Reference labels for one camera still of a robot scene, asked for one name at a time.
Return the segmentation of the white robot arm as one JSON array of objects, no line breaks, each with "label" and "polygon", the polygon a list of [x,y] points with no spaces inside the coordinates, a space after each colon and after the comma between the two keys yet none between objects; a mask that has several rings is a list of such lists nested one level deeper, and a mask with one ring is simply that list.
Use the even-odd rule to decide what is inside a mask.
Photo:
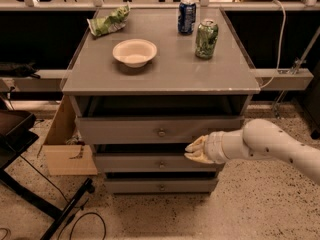
[{"label": "white robot arm", "polygon": [[202,135],[185,148],[185,157],[205,164],[278,159],[320,184],[320,151],[264,119],[251,120],[240,130]]}]

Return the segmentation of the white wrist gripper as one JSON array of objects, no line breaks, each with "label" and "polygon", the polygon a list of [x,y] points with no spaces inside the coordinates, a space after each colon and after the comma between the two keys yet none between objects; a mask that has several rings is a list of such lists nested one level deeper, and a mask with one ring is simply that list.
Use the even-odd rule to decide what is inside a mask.
[{"label": "white wrist gripper", "polygon": [[[203,164],[224,164],[229,161],[229,158],[223,151],[223,140],[226,133],[223,131],[212,132],[208,136],[202,135],[198,137],[194,142],[189,144],[185,151],[184,156],[194,162]],[[193,153],[197,151],[202,151],[204,148],[204,153]]]}]

